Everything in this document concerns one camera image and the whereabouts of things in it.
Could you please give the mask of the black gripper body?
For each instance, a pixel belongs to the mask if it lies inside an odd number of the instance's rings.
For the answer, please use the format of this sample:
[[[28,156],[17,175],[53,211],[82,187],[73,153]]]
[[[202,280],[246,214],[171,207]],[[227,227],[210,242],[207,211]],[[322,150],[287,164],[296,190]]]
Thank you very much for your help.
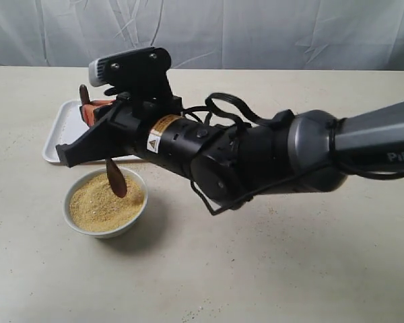
[[[110,157],[134,155],[178,175],[220,172],[222,130],[187,118],[180,98],[163,105],[123,94],[106,111]]]

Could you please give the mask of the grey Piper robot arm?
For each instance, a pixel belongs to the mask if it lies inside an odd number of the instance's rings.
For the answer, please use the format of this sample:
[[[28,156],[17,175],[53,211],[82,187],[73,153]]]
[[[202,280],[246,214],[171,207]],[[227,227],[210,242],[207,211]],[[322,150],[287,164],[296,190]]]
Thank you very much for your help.
[[[404,102],[351,118],[284,110],[266,119],[223,93],[192,108],[123,93],[56,151],[67,167],[135,155],[186,178],[218,215],[260,194],[331,192],[350,175],[404,178]]]

